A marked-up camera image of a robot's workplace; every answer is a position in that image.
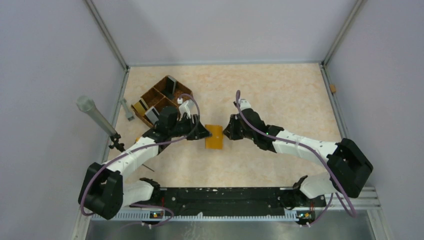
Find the small wooden block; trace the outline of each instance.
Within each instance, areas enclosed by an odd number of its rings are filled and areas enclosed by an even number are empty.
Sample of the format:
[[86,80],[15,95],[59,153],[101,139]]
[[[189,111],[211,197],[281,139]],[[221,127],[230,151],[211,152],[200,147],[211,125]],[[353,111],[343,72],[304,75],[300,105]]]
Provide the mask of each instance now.
[[330,84],[330,92],[332,94],[335,94],[336,93],[336,86],[334,84]]
[[211,137],[204,139],[204,147],[206,149],[223,149],[223,127],[220,125],[204,125],[204,127],[212,133]]

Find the beige marble surface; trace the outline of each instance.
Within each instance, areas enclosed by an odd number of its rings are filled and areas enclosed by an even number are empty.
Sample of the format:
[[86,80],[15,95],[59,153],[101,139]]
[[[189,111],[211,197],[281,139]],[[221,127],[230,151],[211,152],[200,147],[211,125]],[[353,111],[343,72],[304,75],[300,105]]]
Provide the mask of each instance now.
[[[341,139],[318,64],[132,67],[124,97],[135,103],[166,75],[193,91],[202,124],[225,128],[230,114],[237,112],[233,101],[240,89],[241,97],[266,124],[323,141]],[[121,107],[116,130],[128,147],[148,127],[137,117],[127,121]],[[109,159],[118,154],[111,150]],[[324,171],[322,166],[295,156],[260,150],[251,140],[226,137],[223,150],[205,149],[204,140],[183,140],[145,164],[155,172],[140,167],[128,183],[146,177],[163,187],[279,187]]]

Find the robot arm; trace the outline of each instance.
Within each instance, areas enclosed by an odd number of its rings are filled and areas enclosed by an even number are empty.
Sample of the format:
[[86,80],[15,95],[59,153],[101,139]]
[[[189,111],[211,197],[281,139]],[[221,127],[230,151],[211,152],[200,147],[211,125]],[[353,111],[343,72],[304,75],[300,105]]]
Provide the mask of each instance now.
[[[85,174],[78,203],[81,204],[88,183],[103,165],[107,167],[99,173],[89,189],[84,201],[85,208],[109,220],[122,206],[149,200],[154,190],[149,181],[141,179],[132,184],[124,184],[125,179],[144,162],[168,147],[169,144],[166,142],[169,142],[171,138],[186,136],[187,140],[200,140],[212,135],[199,122],[197,114],[188,117],[184,112],[179,120],[178,115],[175,107],[165,107],[160,112],[154,127],[145,132],[133,146],[111,161],[91,164]],[[140,149],[158,143],[162,144]]]
[[[341,142],[326,142],[299,136],[279,126],[265,125],[247,100],[240,99],[239,105],[247,121],[255,128],[267,135],[286,139],[293,143],[271,139],[257,133],[245,123],[240,114],[232,114],[228,126],[223,131],[223,134],[230,140],[251,139],[262,150],[294,155],[321,165],[317,156],[302,146],[307,145],[324,159],[349,197],[357,198],[359,196],[373,166],[352,140],[343,138]],[[293,188],[299,188],[309,199],[339,192],[328,172],[304,176],[295,183]]]

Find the wooden box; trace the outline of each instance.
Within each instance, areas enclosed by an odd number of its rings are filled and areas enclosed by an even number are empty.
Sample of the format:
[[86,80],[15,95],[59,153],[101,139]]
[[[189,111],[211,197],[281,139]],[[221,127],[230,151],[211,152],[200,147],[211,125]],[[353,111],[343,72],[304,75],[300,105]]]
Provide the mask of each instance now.
[[[156,83],[152,88],[150,88],[146,93],[140,97],[140,101],[131,105],[132,110],[135,112],[135,115],[143,121],[149,128],[153,128],[153,124],[145,116],[146,110],[151,107],[155,107],[156,110],[160,113],[164,107],[173,106],[178,108],[177,99],[181,94],[189,94],[193,96],[193,92],[181,82],[176,81],[175,91],[171,94],[167,91],[167,82],[169,79],[175,79],[170,75],[165,76]],[[189,100],[190,98],[184,96],[182,98],[184,101]],[[142,100],[147,105],[147,109],[142,107]]]

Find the white wall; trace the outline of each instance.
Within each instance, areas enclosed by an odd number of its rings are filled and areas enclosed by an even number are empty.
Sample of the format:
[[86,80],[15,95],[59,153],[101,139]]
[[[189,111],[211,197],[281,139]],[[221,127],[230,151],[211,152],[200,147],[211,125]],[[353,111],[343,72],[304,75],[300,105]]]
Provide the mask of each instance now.
[[422,239],[424,2],[366,2],[329,73],[395,238]]
[[356,0],[93,0],[129,65],[322,61]]
[[124,71],[82,0],[0,1],[0,238],[65,240],[112,118]]

